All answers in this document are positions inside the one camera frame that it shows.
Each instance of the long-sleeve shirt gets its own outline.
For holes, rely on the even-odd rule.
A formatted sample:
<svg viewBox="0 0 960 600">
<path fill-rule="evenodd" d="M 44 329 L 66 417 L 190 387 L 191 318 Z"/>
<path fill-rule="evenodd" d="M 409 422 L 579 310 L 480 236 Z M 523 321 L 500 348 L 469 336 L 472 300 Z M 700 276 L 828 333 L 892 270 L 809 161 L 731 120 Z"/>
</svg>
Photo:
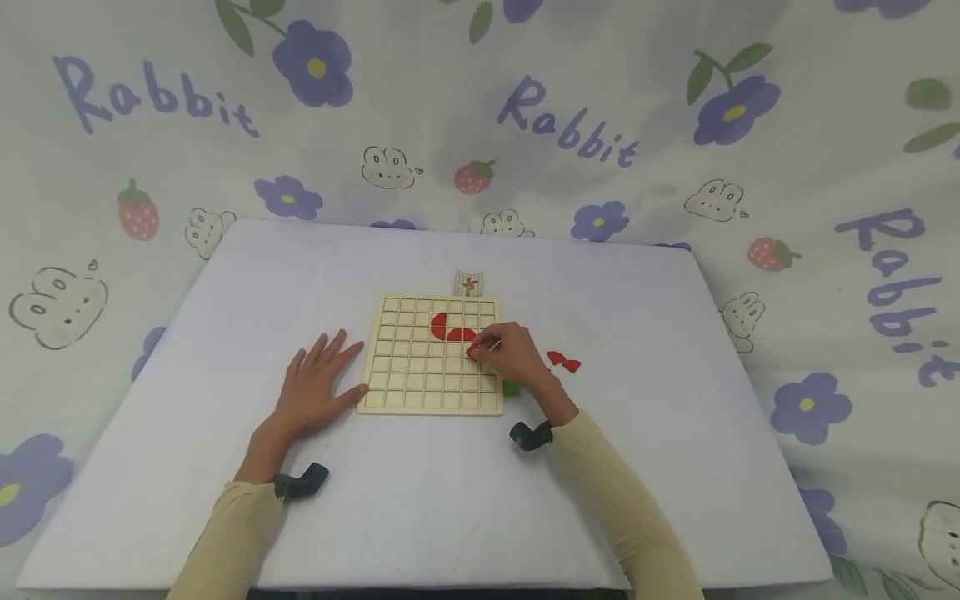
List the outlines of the long-sleeve shirt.
<svg viewBox="0 0 960 600">
<path fill-rule="evenodd" d="M 636 600 L 703 600 L 657 501 L 589 415 L 554 427 L 550 452 L 599 522 Z M 273 484 L 227 484 L 167 600 L 243 600 L 282 511 Z"/>
</svg>

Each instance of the hand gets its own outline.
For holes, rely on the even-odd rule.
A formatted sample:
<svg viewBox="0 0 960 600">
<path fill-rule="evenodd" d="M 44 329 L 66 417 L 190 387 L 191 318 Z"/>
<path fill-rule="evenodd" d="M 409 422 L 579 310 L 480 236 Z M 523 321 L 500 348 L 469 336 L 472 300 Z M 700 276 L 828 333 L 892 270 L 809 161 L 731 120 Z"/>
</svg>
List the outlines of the hand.
<svg viewBox="0 0 960 600">
<path fill-rule="evenodd" d="M 470 353 L 470 358 L 491 366 L 504 379 L 534 389 L 551 377 L 530 337 L 530 330 L 523 325 L 513 322 L 492 324 L 481 331 L 473 343 L 478 348 Z"/>
</svg>

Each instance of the grid square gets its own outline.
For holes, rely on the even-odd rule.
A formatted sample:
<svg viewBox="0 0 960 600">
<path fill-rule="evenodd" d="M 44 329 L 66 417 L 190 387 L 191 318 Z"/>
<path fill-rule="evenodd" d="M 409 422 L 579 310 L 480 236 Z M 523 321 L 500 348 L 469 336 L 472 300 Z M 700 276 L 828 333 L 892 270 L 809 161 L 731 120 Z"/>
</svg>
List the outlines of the grid square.
<svg viewBox="0 0 960 600">
<path fill-rule="evenodd" d="M 403 392 L 400 390 L 391 390 L 387 392 L 386 401 L 383 403 L 388 408 L 399 408 L 403 406 Z"/>
<path fill-rule="evenodd" d="M 375 408 L 379 408 L 383 406 L 383 401 L 385 396 L 386 395 L 380 390 L 377 390 L 377 391 L 370 390 L 369 392 L 367 392 L 367 397 L 364 399 L 364 401 L 367 402 L 367 406 L 373 406 Z"/>
<path fill-rule="evenodd" d="M 407 375 L 402 372 L 392 372 L 387 378 L 388 390 L 402 390 L 407 385 Z"/>
<path fill-rule="evenodd" d="M 481 392 L 480 408 L 484 410 L 495 409 L 496 408 L 496 392 Z"/>
<path fill-rule="evenodd" d="M 423 406 L 423 392 L 408 391 L 403 397 L 403 405 L 407 408 L 421 408 Z"/>
<path fill-rule="evenodd" d="M 426 376 L 426 389 L 427 390 L 440 390 L 444 386 L 444 376 L 443 375 L 427 375 Z"/>
<path fill-rule="evenodd" d="M 374 356 L 371 370 L 375 372 L 386 372 L 390 369 L 389 356 Z"/>
<path fill-rule="evenodd" d="M 462 408 L 479 408 L 480 406 L 480 395 L 476 392 L 464 392 L 463 399 L 461 401 Z"/>
<path fill-rule="evenodd" d="M 496 392 L 496 375 L 480 375 L 480 391 Z"/>
<path fill-rule="evenodd" d="M 382 372 L 371 373 L 370 383 L 368 384 L 371 390 L 386 390 L 387 389 L 387 374 Z"/>
<path fill-rule="evenodd" d="M 444 403 L 444 395 L 441 392 L 424 392 L 423 408 L 440 408 Z"/>
</svg>

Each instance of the bunny face print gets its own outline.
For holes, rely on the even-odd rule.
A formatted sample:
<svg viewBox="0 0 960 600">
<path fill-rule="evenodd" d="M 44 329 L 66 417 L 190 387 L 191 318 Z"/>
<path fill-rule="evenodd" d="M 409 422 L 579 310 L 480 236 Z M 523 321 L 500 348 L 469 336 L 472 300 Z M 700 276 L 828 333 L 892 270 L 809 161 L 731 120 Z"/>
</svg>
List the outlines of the bunny face print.
<svg viewBox="0 0 960 600">
<path fill-rule="evenodd" d="M 407 166 L 407 155 L 397 148 L 370 146 L 363 153 L 360 175 L 367 183 L 383 189 L 407 189 L 417 182 L 423 169 Z"/>
<path fill-rule="evenodd" d="M 727 332 L 733 341 L 736 351 L 749 354 L 754 351 L 754 343 L 750 335 L 754 332 L 756 322 L 763 316 L 767 306 L 756 292 L 747 292 L 740 298 L 734 298 L 723 305 L 720 313 L 727 326 Z"/>
<path fill-rule="evenodd" d="M 78 278 L 57 267 L 40 269 L 33 292 L 10 302 L 10 316 L 32 330 L 36 342 L 51 350 L 70 346 L 86 335 L 107 306 L 107 285 L 93 277 Z"/>
<path fill-rule="evenodd" d="M 200 258 L 209 260 L 227 228 L 236 220 L 237 216 L 229 210 L 217 213 L 194 208 L 190 211 L 190 223 L 183 232 L 186 242 L 197 250 Z"/>
<path fill-rule="evenodd" d="M 920 521 L 918 545 L 933 574 L 960 589 L 960 506 L 930 502 Z"/>
<path fill-rule="evenodd" d="M 723 180 L 704 183 L 700 191 L 686 199 L 684 208 L 698 217 L 726 223 L 736 216 L 736 205 L 743 199 L 743 188 Z"/>
<path fill-rule="evenodd" d="M 487 235 L 507 235 L 510 237 L 534 237 L 534 232 L 523 226 L 519 216 L 512 208 L 491 212 L 483 218 L 481 233 Z"/>
</svg>

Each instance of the strawberry print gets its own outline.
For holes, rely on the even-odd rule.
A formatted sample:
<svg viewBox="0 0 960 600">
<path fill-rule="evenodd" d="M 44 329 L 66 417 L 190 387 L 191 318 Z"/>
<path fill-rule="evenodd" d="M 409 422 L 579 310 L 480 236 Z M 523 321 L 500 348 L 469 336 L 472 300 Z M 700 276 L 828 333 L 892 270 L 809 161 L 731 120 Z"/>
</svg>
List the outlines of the strawberry print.
<svg viewBox="0 0 960 600">
<path fill-rule="evenodd" d="M 120 203 L 117 209 L 120 225 L 127 235 L 141 242 L 154 239 L 160 227 L 160 217 L 150 195 L 136 189 L 136 180 L 130 180 L 130 187 L 120 192 L 117 202 Z"/>
<path fill-rule="evenodd" d="M 792 252 L 782 240 L 761 237 L 750 245 L 750 249 L 747 250 L 747 258 L 758 269 L 776 273 L 789 269 L 795 258 L 803 257 Z"/>
<path fill-rule="evenodd" d="M 482 160 L 471 160 L 470 164 L 457 169 L 453 176 L 453 184 L 457 189 L 468 196 L 475 196 L 490 187 L 493 179 L 493 169 L 496 160 L 484 162 Z"/>
</svg>

